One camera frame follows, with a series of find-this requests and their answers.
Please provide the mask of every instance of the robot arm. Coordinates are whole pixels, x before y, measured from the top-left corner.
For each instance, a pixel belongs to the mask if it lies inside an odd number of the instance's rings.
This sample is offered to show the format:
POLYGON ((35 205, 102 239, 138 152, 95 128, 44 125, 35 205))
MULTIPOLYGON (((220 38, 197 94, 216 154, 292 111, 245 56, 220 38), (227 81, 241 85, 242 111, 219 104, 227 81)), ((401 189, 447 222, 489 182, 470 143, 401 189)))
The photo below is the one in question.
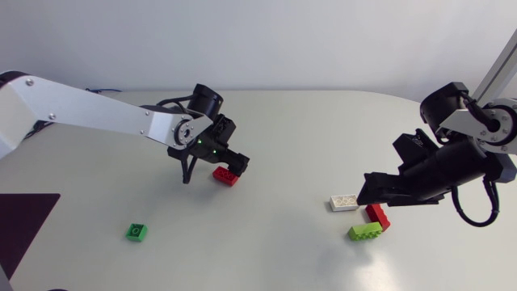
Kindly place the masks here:
POLYGON ((431 127, 438 147, 421 129, 402 134, 393 146, 403 163, 399 175, 365 174, 359 205, 437 205, 451 192, 460 216, 473 226, 487 226, 498 215, 495 183, 515 179, 517 169, 508 154, 517 154, 517 101, 495 99, 517 71, 517 31, 498 60, 469 96, 460 82, 452 82, 425 98, 423 121, 431 127), (460 207, 458 186, 484 176, 492 203, 490 218, 470 220, 460 207))
POLYGON ((197 158, 226 162, 240 176, 249 159, 228 149, 234 123, 219 114, 223 99, 197 85, 187 108, 132 106, 89 91, 79 90, 21 72, 0 74, 0 158, 16 149, 38 120, 105 129, 147 137, 169 146, 167 152, 183 166, 188 183, 197 158), (187 159, 192 155, 191 165, 187 159))

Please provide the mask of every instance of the lego brick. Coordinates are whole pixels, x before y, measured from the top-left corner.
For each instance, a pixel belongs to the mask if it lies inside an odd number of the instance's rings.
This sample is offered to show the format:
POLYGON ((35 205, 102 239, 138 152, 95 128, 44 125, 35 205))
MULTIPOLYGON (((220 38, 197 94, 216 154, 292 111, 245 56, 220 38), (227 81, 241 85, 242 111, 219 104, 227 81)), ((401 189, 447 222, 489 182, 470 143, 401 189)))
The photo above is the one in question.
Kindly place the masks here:
POLYGON ((141 242, 144 240, 146 234, 146 225, 132 223, 131 226, 129 226, 128 232, 126 232, 126 238, 135 242, 141 242))
POLYGON ((237 180, 239 180, 239 177, 224 167, 218 167, 212 174, 215 179, 228 184, 229 186, 233 186, 237 180))
POLYGON ((361 240, 367 238, 376 238, 382 234, 382 226, 379 222, 370 222, 360 226, 352 226, 348 230, 348 236, 351 240, 361 240))
POLYGON ((379 222, 382 226, 382 231, 386 231, 391 223, 386 217, 385 211, 382 210, 380 205, 368 205, 366 206, 366 213, 370 217, 372 222, 379 222))
POLYGON ((332 207, 332 211, 356 210, 359 207, 356 200, 355 195, 331 196, 330 207, 332 207))

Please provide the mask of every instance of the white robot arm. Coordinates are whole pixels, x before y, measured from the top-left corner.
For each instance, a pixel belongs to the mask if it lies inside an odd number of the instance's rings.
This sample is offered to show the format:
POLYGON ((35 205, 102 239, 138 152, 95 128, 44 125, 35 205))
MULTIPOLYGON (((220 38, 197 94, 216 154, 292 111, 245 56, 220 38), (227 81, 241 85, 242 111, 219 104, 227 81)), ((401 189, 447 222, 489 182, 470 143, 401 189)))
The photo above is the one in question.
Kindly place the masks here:
POLYGON ((229 164, 240 176, 249 159, 228 149, 235 124, 219 114, 223 99, 198 84, 191 96, 132 106, 89 91, 11 71, 0 74, 0 158, 16 149, 38 120, 147 137, 169 146, 188 183, 197 158, 229 164), (189 100, 187 108, 181 101, 189 100), (175 103, 172 108, 165 104, 175 103), (192 155, 191 165, 187 158, 192 155))

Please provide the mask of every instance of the red lego brick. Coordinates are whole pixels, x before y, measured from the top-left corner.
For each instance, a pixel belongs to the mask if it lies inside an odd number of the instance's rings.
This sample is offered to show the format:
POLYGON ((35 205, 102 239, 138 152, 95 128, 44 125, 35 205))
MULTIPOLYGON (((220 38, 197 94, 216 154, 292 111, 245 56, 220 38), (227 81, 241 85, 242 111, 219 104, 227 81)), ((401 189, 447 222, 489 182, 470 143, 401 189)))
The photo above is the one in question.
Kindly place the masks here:
POLYGON ((366 206, 366 213, 370 217, 372 222, 379 222, 380 226, 382 226, 382 231, 386 231, 391 223, 386 217, 385 211, 382 210, 380 205, 368 205, 366 206))
POLYGON ((230 186, 233 186, 239 179, 239 177, 237 177, 235 174, 228 171, 224 167, 218 167, 212 174, 214 178, 230 186))

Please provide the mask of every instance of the black mat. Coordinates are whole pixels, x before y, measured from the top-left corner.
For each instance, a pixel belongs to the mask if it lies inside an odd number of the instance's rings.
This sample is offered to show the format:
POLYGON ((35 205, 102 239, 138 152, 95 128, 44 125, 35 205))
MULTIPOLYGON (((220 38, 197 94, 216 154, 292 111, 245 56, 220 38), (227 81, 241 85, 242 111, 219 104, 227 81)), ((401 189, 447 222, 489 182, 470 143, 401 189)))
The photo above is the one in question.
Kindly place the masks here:
POLYGON ((0 265, 11 278, 59 194, 0 194, 0 265))

